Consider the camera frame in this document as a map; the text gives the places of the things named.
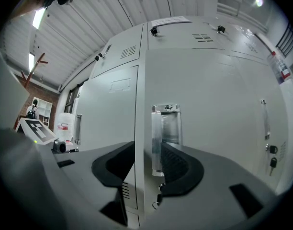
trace white locker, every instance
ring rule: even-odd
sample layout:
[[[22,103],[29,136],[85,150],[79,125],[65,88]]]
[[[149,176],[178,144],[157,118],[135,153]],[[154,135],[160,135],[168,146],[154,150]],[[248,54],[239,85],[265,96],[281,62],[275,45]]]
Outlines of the white locker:
[[[135,140],[138,66],[114,71],[84,83],[75,117],[79,150]]]
[[[130,229],[138,229],[139,216],[129,211],[127,211],[126,214],[127,214],[127,227]]]
[[[184,146],[230,158],[250,172],[258,151],[253,102],[229,56],[199,49],[146,52],[146,127],[151,106],[178,104]],[[146,133],[146,146],[150,140]]]
[[[133,164],[126,179],[122,184],[123,200],[126,206],[137,209],[136,185],[135,185],[135,164]]]
[[[152,22],[148,22],[148,31]],[[201,20],[159,26],[158,36],[148,34],[148,48],[212,48],[223,49],[217,41],[216,31]]]
[[[92,78],[103,72],[139,59],[143,25],[137,25],[112,37],[102,51],[104,58],[95,64]]]
[[[253,60],[237,58],[240,73],[256,96],[257,129],[259,130],[259,156],[254,173],[272,189],[275,189],[280,180],[288,142],[287,113],[282,91],[268,65]],[[270,137],[265,139],[264,108],[266,108]],[[274,145],[278,152],[270,154],[265,150],[266,144]],[[276,157],[277,167],[270,176],[270,160]]]

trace locker handle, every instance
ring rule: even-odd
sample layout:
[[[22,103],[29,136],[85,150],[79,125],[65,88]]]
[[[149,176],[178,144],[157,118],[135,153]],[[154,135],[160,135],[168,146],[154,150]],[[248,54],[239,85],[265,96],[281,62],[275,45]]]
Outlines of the locker handle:
[[[268,109],[267,109],[267,103],[266,100],[262,99],[260,100],[262,112],[263,112],[263,123],[265,128],[265,140],[268,140],[270,138],[270,124],[269,124],[269,116],[268,116]]]
[[[80,126],[81,126],[81,114],[76,115],[76,125],[74,130],[74,142],[80,145]]]

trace white shelf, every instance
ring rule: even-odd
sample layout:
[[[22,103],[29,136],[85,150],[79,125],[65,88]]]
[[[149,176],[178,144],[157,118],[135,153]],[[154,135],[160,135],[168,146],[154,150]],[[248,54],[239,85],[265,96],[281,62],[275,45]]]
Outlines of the white shelf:
[[[40,118],[40,121],[49,126],[52,103],[41,100],[37,97],[34,97],[34,100],[35,99],[38,101],[37,108],[39,110],[39,115],[43,116]]]

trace dark vent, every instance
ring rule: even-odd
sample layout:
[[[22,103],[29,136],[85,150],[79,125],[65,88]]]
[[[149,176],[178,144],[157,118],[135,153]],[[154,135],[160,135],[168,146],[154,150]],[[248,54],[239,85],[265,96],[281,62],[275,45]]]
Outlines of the dark vent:
[[[127,57],[127,53],[128,53],[128,48],[122,51],[121,59],[124,57]]]
[[[133,55],[136,52],[136,46],[130,47],[128,51],[128,55]]]
[[[126,182],[122,183],[122,195],[123,195],[123,198],[130,199],[129,187],[128,187],[128,183],[126,183]]]
[[[248,44],[248,43],[245,43],[245,44],[248,46],[248,48],[249,48],[252,52],[257,53],[256,49],[255,49],[251,44]]]
[[[213,43],[214,41],[207,34],[192,34],[198,42]]]
[[[121,59],[136,53],[136,45],[122,51]]]

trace lock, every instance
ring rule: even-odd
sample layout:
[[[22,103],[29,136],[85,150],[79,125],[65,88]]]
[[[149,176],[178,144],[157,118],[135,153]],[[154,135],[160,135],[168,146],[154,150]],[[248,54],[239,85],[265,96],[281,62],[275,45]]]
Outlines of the lock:
[[[152,36],[158,36],[159,33],[159,29],[157,26],[154,26],[151,30],[150,33],[152,34]]]
[[[104,59],[105,55],[102,55],[101,53],[98,53],[99,57],[101,57],[102,59]]]
[[[276,154],[278,152],[278,148],[276,146],[271,146],[271,145],[267,144],[266,151],[269,151],[269,153],[271,153],[271,154]]]
[[[224,33],[225,32],[225,28],[220,25],[220,26],[218,26],[217,32],[218,33],[220,33],[220,32],[223,32]]]

